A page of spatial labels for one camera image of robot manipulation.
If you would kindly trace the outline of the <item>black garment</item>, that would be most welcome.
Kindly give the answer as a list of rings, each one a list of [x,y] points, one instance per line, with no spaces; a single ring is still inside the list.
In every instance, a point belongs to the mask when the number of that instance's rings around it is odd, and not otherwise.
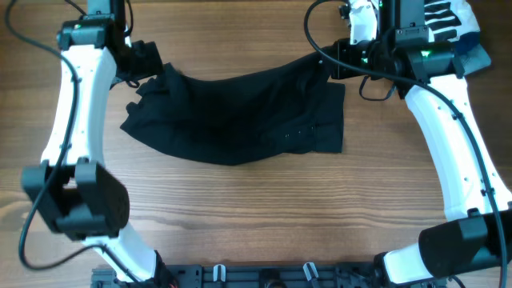
[[[317,53],[206,81],[167,63],[140,85],[121,128],[176,158],[236,166],[280,154],[340,153],[346,88]]]

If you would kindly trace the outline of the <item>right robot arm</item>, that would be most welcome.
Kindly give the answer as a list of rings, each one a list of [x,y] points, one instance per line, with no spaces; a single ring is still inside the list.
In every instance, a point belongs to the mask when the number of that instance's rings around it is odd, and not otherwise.
[[[470,107],[467,61],[480,27],[465,1],[347,1],[342,76],[387,78],[417,120],[438,173],[446,222],[377,257],[377,282],[404,286],[511,260],[511,193]]]

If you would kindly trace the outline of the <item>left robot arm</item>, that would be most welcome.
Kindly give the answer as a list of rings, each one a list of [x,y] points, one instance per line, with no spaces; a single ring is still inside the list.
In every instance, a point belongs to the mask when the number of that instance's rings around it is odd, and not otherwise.
[[[156,250],[129,222],[126,188],[106,168],[103,130],[110,89],[155,75],[162,62],[155,44],[132,42],[128,1],[90,1],[64,22],[53,54],[62,64],[58,105],[38,166],[22,172],[32,214],[48,228],[100,254],[122,287],[174,287]]]

